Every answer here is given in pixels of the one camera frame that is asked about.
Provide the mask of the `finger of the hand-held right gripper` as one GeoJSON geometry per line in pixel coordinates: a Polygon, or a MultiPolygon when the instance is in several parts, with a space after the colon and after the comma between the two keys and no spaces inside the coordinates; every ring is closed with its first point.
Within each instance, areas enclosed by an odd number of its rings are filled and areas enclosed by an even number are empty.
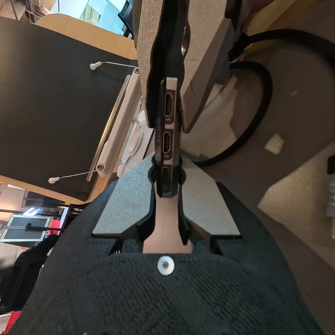
{"type": "Polygon", "coordinates": [[[149,128],[154,128],[156,124],[159,86],[165,74],[177,16],[178,1],[133,1],[134,43],[149,128]]]}
{"type": "Polygon", "coordinates": [[[199,118],[214,85],[217,58],[228,56],[234,40],[232,20],[226,18],[229,1],[189,1],[187,22],[190,44],[184,59],[181,86],[182,128],[189,133],[199,118]]]}

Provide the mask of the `small white tape piece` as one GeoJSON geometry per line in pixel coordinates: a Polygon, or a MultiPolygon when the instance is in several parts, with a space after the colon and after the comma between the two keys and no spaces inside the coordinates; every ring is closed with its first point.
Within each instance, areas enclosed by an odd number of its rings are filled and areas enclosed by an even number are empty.
{"type": "Polygon", "coordinates": [[[276,133],[268,140],[264,149],[269,153],[279,155],[279,153],[282,151],[283,145],[284,140],[278,133],[276,133]]]}

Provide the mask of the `black hdmi switch box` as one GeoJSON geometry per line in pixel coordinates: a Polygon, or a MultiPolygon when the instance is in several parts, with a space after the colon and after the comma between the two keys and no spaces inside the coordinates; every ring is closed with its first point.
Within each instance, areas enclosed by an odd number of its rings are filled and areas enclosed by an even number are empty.
{"type": "Polygon", "coordinates": [[[178,193],[181,122],[178,109],[178,80],[165,77],[160,83],[155,132],[157,194],[172,198],[178,193]]]}

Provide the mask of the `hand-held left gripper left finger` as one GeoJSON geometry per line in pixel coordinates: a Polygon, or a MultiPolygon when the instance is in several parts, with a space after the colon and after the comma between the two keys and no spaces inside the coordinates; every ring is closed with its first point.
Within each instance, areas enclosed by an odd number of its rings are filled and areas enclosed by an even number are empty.
{"type": "Polygon", "coordinates": [[[155,228],[155,181],[154,153],[151,153],[118,180],[93,235],[144,242],[155,228]]]}

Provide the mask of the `grey framed dark panel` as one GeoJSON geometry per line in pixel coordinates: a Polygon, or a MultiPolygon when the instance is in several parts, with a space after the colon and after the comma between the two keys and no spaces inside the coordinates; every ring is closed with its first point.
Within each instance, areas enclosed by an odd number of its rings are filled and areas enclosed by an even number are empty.
{"type": "Polygon", "coordinates": [[[58,209],[61,207],[61,204],[64,204],[64,201],[50,198],[45,195],[41,195],[32,191],[25,190],[23,201],[21,204],[22,208],[54,208],[58,209]]]}
{"type": "Polygon", "coordinates": [[[52,216],[12,215],[1,234],[1,242],[39,242],[44,239],[52,216]]]}

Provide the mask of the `wooden board with black panel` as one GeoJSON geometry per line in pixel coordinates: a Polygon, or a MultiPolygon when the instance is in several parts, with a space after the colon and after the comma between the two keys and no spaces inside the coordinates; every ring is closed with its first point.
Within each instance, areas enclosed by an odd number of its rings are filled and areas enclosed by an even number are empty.
{"type": "Polygon", "coordinates": [[[1,182],[66,202],[91,202],[107,186],[97,150],[121,87],[137,64],[134,42],[62,14],[38,24],[1,17],[1,182]]]}

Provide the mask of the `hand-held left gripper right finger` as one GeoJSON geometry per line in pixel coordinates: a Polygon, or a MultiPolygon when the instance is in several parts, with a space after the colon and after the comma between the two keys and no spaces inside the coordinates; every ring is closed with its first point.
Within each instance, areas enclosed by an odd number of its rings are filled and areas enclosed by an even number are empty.
{"type": "Polygon", "coordinates": [[[199,240],[210,244],[241,233],[215,180],[182,156],[178,190],[178,230],[184,245],[199,240]]]}

